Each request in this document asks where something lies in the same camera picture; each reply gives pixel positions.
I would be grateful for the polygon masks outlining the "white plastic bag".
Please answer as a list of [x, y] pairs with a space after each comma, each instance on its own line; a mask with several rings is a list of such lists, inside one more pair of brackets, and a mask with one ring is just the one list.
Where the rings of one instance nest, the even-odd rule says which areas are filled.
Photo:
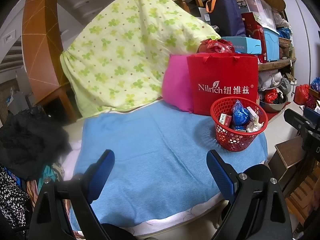
[[253, 120], [247, 125], [246, 131], [248, 133], [257, 132], [263, 127], [263, 125], [263, 122], [260, 123], [258, 120]]

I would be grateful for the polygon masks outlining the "red white small box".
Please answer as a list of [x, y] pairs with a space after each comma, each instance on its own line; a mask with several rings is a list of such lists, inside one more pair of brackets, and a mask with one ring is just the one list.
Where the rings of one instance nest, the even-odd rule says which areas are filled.
[[225, 114], [225, 113], [221, 113], [220, 118], [219, 118], [219, 123], [229, 127], [230, 124], [231, 124], [231, 120], [232, 120], [232, 116], [231, 115], [228, 115], [228, 114]]

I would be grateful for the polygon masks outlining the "white long medicine box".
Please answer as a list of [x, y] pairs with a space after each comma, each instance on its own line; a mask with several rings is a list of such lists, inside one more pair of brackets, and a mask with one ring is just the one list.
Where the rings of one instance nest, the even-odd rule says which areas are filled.
[[249, 112], [251, 122], [253, 122], [254, 124], [258, 124], [259, 123], [259, 115], [257, 115], [257, 113], [249, 106], [246, 107], [246, 109]]

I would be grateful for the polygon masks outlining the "blue plastic bag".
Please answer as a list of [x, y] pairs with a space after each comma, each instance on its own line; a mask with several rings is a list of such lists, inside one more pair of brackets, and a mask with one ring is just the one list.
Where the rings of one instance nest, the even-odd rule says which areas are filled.
[[246, 125], [250, 121], [249, 110], [245, 108], [240, 100], [236, 100], [232, 107], [232, 120], [235, 127]]

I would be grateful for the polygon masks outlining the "brown cardboard box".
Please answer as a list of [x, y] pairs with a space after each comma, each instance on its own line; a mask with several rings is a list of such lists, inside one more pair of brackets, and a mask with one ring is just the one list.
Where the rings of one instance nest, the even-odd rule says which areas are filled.
[[298, 187], [315, 164], [314, 157], [302, 148], [302, 144], [301, 136], [276, 144], [276, 151], [268, 162], [285, 196]]

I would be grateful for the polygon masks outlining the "red plastic mesh basket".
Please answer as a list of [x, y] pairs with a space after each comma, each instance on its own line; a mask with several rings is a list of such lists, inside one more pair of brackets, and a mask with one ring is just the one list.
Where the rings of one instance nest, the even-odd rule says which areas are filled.
[[[219, 122], [221, 114], [233, 115], [232, 108], [236, 101], [239, 100], [244, 107], [251, 107], [253, 111], [259, 116], [259, 123], [262, 123], [262, 128], [255, 132], [244, 132], [231, 128], [232, 124], [226, 126]], [[210, 114], [215, 122], [215, 135], [217, 142], [225, 149], [233, 152], [239, 152], [248, 148], [252, 141], [263, 133], [267, 128], [268, 117], [266, 112], [255, 102], [237, 97], [225, 97], [216, 100], [211, 108]]]

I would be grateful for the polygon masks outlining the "light blue towel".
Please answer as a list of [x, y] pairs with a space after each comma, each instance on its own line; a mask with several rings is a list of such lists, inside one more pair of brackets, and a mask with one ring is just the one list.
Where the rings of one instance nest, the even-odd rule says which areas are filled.
[[266, 160], [267, 141], [259, 134], [245, 150], [228, 151], [217, 143], [211, 117], [159, 101], [86, 119], [74, 172], [85, 172], [105, 150], [114, 152], [115, 163], [92, 209], [99, 222], [143, 235], [198, 217], [222, 200], [208, 151], [243, 172]]

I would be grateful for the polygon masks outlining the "black clothes pile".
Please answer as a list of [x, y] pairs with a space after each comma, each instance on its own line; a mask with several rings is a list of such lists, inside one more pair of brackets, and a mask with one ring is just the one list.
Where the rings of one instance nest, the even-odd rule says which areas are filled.
[[70, 151], [68, 133], [40, 106], [9, 113], [1, 127], [1, 164], [20, 179], [38, 179]]

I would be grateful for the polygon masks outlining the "black white dotted garment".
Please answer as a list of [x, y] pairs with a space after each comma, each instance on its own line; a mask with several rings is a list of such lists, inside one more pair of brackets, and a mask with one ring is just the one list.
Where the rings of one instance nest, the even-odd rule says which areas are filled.
[[32, 207], [28, 194], [1, 165], [1, 225], [15, 239], [27, 239]]

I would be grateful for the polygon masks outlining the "blue plastic storage bin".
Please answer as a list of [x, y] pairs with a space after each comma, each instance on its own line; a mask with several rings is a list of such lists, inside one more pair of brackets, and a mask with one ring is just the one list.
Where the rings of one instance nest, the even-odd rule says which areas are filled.
[[267, 61], [279, 60], [279, 33], [263, 25], [266, 43]]

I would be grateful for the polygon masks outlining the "magenta pillow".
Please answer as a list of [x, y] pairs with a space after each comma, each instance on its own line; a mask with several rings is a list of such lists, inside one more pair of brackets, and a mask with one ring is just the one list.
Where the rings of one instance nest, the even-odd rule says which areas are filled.
[[162, 98], [165, 102], [184, 112], [193, 113], [187, 55], [170, 55], [162, 84]]

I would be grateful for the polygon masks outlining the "red Nilrich paper bag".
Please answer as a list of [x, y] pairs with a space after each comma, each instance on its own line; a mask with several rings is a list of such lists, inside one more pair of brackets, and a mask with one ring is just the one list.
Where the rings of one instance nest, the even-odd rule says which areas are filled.
[[187, 57], [193, 112], [210, 115], [220, 98], [258, 97], [258, 57], [242, 53], [197, 53]]

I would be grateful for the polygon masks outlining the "light blue cardboard box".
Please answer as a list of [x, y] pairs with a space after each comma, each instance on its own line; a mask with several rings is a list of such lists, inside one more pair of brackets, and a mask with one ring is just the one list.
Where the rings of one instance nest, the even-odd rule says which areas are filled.
[[231, 42], [238, 53], [258, 55], [262, 52], [261, 41], [251, 37], [226, 36], [222, 39]]

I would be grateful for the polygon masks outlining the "red plastic bag behind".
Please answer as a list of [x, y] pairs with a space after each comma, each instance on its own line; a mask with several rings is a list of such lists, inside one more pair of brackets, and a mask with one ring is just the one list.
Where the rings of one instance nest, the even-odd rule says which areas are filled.
[[231, 42], [224, 39], [212, 40], [211, 38], [200, 42], [197, 53], [234, 53]]

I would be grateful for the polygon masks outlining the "green clover quilt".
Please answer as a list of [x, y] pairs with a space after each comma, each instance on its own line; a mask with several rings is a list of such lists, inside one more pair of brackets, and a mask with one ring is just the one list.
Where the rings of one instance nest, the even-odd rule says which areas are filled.
[[115, 0], [62, 52], [84, 118], [128, 112], [161, 96], [172, 54], [193, 54], [219, 34], [172, 0]]

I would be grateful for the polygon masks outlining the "navy blue bag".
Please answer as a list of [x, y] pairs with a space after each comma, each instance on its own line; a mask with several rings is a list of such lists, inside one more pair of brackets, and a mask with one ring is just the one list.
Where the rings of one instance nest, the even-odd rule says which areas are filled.
[[236, 0], [208, 0], [210, 24], [219, 28], [221, 37], [246, 36], [245, 25]]

